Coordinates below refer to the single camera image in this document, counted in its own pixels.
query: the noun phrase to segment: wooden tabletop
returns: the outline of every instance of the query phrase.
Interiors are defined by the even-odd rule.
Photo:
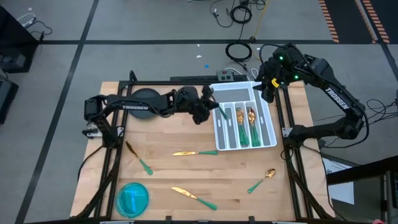
[[[118,82],[104,82],[101,94],[116,94]],[[180,86],[135,86],[153,88],[160,94]],[[296,124],[312,126],[312,119],[303,83],[289,87],[291,105]],[[248,220],[256,221],[295,220],[286,164],[280,158],[283,150],[280,126],[275,103],[269,105],[274,125],[277,146],[264,149],[223,151],[217,156],[195,155],[174,157],[177,151],[215,150],[213,118],[195,125],[189,114],[175,114],[169,118],[156,117],[150,121],[128,116],[125,140],[128,140],[145,163],[154,171],[148,175],[139,161],[123,146],[116,193],[130,182],[146,186],[150,201],[147,210],[136,220]],[[88,140],[85,157],[101,145],[101,139]],[[305,145],[317,148],[314,139]],[[319,204],[330,215],[335,216],[328,204],[326,180],[321,157],[313,151],[301,149],[308,188]],[[103,168],[105,149],[90,158],[81,171],[71,215],[83,210],[98,189]],[[267,179],[248,194],[247,190],[270,168],[276,170],[272,179]],[[181,187],[197,197],[218,206],[212,211],[201,203],[181,195],[171,187]],[[301,191],[298,190],[302,216],[305,216]],[[108,192],[104,195],[105,214]],[[126,219],[113,209],[113,220]]]

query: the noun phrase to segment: knife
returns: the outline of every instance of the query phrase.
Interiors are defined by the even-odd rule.
[[[212,204],[212,203],[210,203],[210,202],[207,202],[207,201],[205,201],[205,200],[203,200],[203,199],[200,199],[200,198],[194,196],[193,194],[191,194],[190,192],[187,192],[187,191],[184,190],[184,189],[181,189],[181,188],[179,188],[179,187],[172,187],[172,189],[175,190],[175,191],[178,192],[178,193],[181,193],[181,194],[183,194],[183,195],[185,195],[185,196],[188,196],[188,197],[190,197],[190,198],[193,198],[193,199],[195,199],[195,200],[197,200],[197,201],[203,203],[204,205],[206,205],[207,207],[211,208],[211,209],[214,210],[214,211],[217,210],[217,205]]]
[[[204,152],[176,152],[173,156],[187,156],[187,155],[195,155],[195,154],[203,154],[203,155],[218,155],[218,151],[204,151]]]
[[[138,156],[137,152],[132,148],[132,146],[130,145],[130,143],[128,141],[126,141],[126,146],[127,148],[129,148],[129,150],[139,159],[139,162],[141,163],[141,165],[144,167],[144,169],[146,170],[146,172],[149,175],[152,175],[154,172],[149,168],[149,166],[147,166],[147,164],[145,164],[145,162]]]

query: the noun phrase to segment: gray floor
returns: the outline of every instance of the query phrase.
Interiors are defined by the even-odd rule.
[[[46,37],[48,40],[78,40],[92,3],[93,0],[4,0],[3,6],[14,17],[30,12],[28,8],[31,7],[38,19],[53,28],[54,33]],[[225,7],[230,5],[231,1],[216,4],[221,14],[220,22],[229,22],[224,12]],[[209,6],[208,1],[100,0],[87,39],[238,38],[241,26],[234,24],[229,29],[218,27],[208,11]],[[244,27],[244,39],[256,30],[260,12],[253,9],[253,14],[252,21]],[[317,0],[272,1],[257,38],[331,39]],[[6,123],[0,126],[0,189],[7,192],[0,202],[2,223],[15,222],[76,47],[40,46],[30,72],[10,76],[20,88]],[[305,53],[326,58],[337,79],[361,102],[375,98],[387,104],[395,99],[397,80],[380,46],[298,47]],[[390,45],[389,48],[393,56],[398,58],[398,46]],[[224,49],[224,44],[85,45],[25,221],[38,222],[69,216],[76,190],[76,174],[87,143],[81,134],[85,127],[83,102],[99,92],[101,82],[126,80],[130,70],[135,71],[139,80],[214,75],[216,70],[225,67],[242,70],[230,61]],[[265,49],[264,55],[270,55],[272,51],[272,48]],[[233,52],[236,56],[244,55],[238,47]],[[259,62],[253,57],[247,65],[249,68],[258,68]],[[341,114],[325,95],[319,94],[319,90],[307,86],[306,91],[313,119]],[[398,119],[381,121],[371,126],[371,135],[364,144],[349,149],[327,149],[324,152],[360,164],[394,156],[397,154],[394,135],[397,131]],[[347,142],[336,142],[337,146],[345,144]],[[336,208],[352,211],[348,215],[356,219],[377,218],[378,183],[378,179],[355,183],[356,205],[335,202]]]

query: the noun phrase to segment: black metal frame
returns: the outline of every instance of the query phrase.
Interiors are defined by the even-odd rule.
[[[160,81],[160,82],[152,82],[152,81],[137,81],[137,79],[134,77],[133,80],[130,81],[120,81],[119,86],[118,86],[118,95],[122,95],[123,90],[125,87],[127,87],[127,94],[131,94],[132,91],[132,86],[133,85],[210,85],[214,83],[214,81],[206,81],[206,80],[197,80],[197,81]],[[285,105],[287,109],[287,115],[289,119],[289,125],[293,126],[294,125],[294,117],[293,117],[293,111],[292,111],[292,106],[290,104],[290,97],[289,97],[289,92],[287,90],[283,91],[284,94],[284,100],[285,100]],[[282,133],[282,128],[285,127],[285,121],[284,121],[284,115],[282,111],[282,103],[280,101],[280,95],[279,91],[275,91],[275,100],[276,100],[276,105],[277,105],[277,112],[278,112],[278,118],[279,118],[279,123],[280,123],[280,131]],[[115,111],[113,114],[113,119],[112,119],[112,125],[116,126],[118,121],[118,111]],[[121,126],[125,127],[127,123],[127,111],[124,111],[123,116],[122,116],[122,124]],[[105,158],[104,158],[104,165],[103,165],[103,170],[101,173],[101,179],[100,179],[100,185],[105,183],[105,180],[107,179],[108,175],[108,169],[109,169],[109,163],[112,155],[112,150],[113,149],[107,149]],[[119,147],[116,149],[116,155],[115,158],[115,164],[116,164],[116,173],[114,174],[114,177],[112,178],[110,184],[110,191],[109,191],[109,199],[108,199],[108,204],[107,204],[107,209],[106,209],[106,215],[101,216],[101,204],[102,204],[102,198],[103,198],[103,193],[102,194],[97,194],[93,197],[100,197],[98,198],[98,203],[93,207],[91,210],[86,210],[83,215],[77,216],[77,217],[71,217],[68,220],[55,220],[55,221],[49,221],[49,222],[37,222],[36,224],[66,224],[66,223],[95,223],[98,224],[100,222],[105,222],[105,221],[111,221],[111,215],[112,215],[112,210],[113,210],[113,202],[114,202],[114,195],[116,191],[116,182],[118,179],[118,170],[119,170],[119,165],[120,165],[120,157],[121,157],[121,150],[122,147]],[[290,155],[290,148],[288,148],[284,144],[284,152],[285,152],[285,158],[289,158]],[[301,153],[299,150],[294,150],[293,153],[296,158],[296,163],[297,163],[297,169],[298,169],[298,174],[295,173],[295,175],[289,175],[289,184],[290,184],[290,191],[292,194],[292,203],[293,203],[293,208],[294,208],[294,213],[295,213],[295,219],[296,222],[305,222],[305,223],[344,223],[344,224],[364,224],[364,223],[357,223],[357,222],[344,222],[340,220],[333,220],[333,219],[327,219],[328,217],[322,217],[321,219],[319,218],[314,218],[312,209],[314,209],[318,214],[319,211],[323,210],[320,206],[318,205],[315,198],[312,196],[312,194],[309,192],[307,189],[307,184],[306,184],[306,179],[305,179],[305,171],[303,168],[303,162],[301,158]],[[292,169],[294,170],[294,166],[292,161],[289,159],[286,161],[287,164],[287,170],[288,172],[291,172]],[[305,211],[307,213],[307,217],[305,218],[301,216],[301,210],[300,210],[300,205],[299,205],[299,199],[297,195],[297,189],[296,189],[296,184],[301,188],[303,191],[304,195],[304,203],[305,203]],[[88,218],[88,215],[91,213],[91,211],[94,209],[94,217]],[[200,221],[200,222],[205,222],[205,223],[212,223],[212,224],[225,224],[225,223],[235,223],[235,224],[243,224],[243,223],[249,223],[249,224],[254,224],[254,223],[272,223],[271,221],[255,221],[254,217],[248,217],[247,221],[235,221],[235,222],[230,222],[230,221]],[[165,220],[135,220],[134,223],[164,223],[164,224],[171,224],[171,223],[200,223],[198,220],[194,221],[176,221],[172,220],[172,217],[167,216],[165,217]]]

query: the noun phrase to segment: round black plate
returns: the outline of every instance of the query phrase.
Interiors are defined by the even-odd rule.
[[[134,93],[132,93],[133,97],[137,97],[137,98],[151,98],[151,97],[155,97],[155,96],[160,96],[160,93],[158,93],[156,90],[151,89],[151,88],[142,88],[140,90],[135,91]],[[133,115],[136,118],[139,119],[149,119],[149,118],[153,118],[154,116],[156,116],[156,114],[153,114],[149,111],[129,111],[131,115]]]

